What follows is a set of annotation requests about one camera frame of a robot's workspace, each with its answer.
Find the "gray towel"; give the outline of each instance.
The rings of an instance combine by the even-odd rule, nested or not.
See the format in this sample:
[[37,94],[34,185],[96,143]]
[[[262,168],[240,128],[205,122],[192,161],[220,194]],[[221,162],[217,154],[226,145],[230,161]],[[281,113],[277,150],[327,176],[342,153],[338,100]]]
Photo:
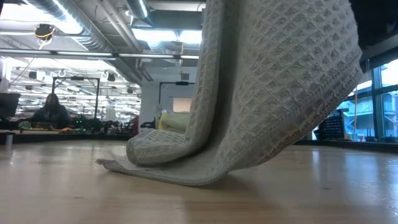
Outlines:
[[205,185],[256,166],[309,133],[362,77],[348,0],[208,0],[185,135],[154,130],[105,168]]

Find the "person with dark hood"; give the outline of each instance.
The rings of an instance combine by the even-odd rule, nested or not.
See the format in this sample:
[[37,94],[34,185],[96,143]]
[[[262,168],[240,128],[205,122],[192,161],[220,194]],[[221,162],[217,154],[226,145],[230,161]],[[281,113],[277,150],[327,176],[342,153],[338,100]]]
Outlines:
[[57,124],[58,129],[66,128],[69,124],[67,109],[59,102],[56,94],[49,94],[44,106],[35,112],[32,122],[46,122]]

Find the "computer monitor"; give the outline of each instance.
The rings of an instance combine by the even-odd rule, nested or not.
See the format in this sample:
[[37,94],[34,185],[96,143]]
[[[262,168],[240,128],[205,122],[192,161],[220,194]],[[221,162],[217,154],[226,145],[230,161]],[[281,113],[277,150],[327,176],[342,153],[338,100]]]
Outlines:
[[0,93],[0,116],[15,116],[20,97],[19,93]]

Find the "ceiling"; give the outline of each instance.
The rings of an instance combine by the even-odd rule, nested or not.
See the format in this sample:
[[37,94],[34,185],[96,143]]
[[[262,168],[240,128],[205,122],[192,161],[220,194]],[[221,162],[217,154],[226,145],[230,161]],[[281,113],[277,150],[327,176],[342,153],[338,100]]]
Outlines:
[[[12,4],[5,4],[0,18],[0,48],[2,49],[39,49],[61,50],[83,52],[88,49],[76,41],[79,34],[64,32],[60,24],[52,15],[44,13],[36,7],[25,4],[23,1],[7,1]],[[128,40],[122,37],[120,32],[121,23],[112,15],[110,19],[116,21],[119,30],[111,23],[109,16],[103,11],[96,1],[74,0],[75,5],[90,20],[95,29],[98,29],[108,44],[118,53],[137,52],[129,45]],[[144,20],[133,20],[131,12],[127,9],[125,0],[110,0],[118,16],[123,20],[123,25],[128,27],[131,34],[137,39],[138,47],[142,53],[148,54],[184,54],[198,55],[201,42],[201,23],[198,25],[197,15],[205,7],[201,1],[148,1],[151,8],[150,16],[153,20],[160,22],[162,28],[150,28]],[[190,12],[196,16],[192,22],[186,23],[184,29],[176,26],[174,18],[170,18],[169,11],[187,12],[182,16],[190,16]],[[39,24],[51,24],[58,28],[51,42],[43,45],[34,31]],[[116,114],[123,118],[130,118],[132,114],[139,114],[141,104],[141,90],[139,85],[145,82],[177,82],[181,80],[180,73],[188,73],[187,82],[194,82],[196,79],[196,60],[174,60],[146,58],[142,60],[123,59],[119,64],[107,60],[70,60],[52,58],[30,57],[8,57],[5,59],[11,65],[11,92],[22,93],[19,112],[25,113],[40,108],[45,97],[51,92],[52,77],[83,76],[86,78],[100,78],[101,88],[99,91],[99,107],[112,107]],[[133,65],[139,64],[140,71]],[[29,78],[29,72],[37,72],[37,78]],[[107,76],[115,74],[115,81],[109,82]],[[61,104],[66,106],[71,113],[79,114],[83,111],[89,116],[93,114],[95,105],[95,83],[92,80],[72,81],[65,80],[63,83],[57,81],[59,86],[55,89],[60,97]],[[133,94],[127,93],[127,88],[134,90]]]

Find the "wooden table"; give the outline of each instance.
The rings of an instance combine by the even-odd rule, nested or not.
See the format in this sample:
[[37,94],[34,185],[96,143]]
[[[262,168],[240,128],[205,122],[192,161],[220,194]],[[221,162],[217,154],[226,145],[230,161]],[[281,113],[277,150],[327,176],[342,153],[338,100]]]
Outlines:
[[397,223],[398,156],[292,146],[202,188],[108,172],[125,142],[0,147],[0,223]]

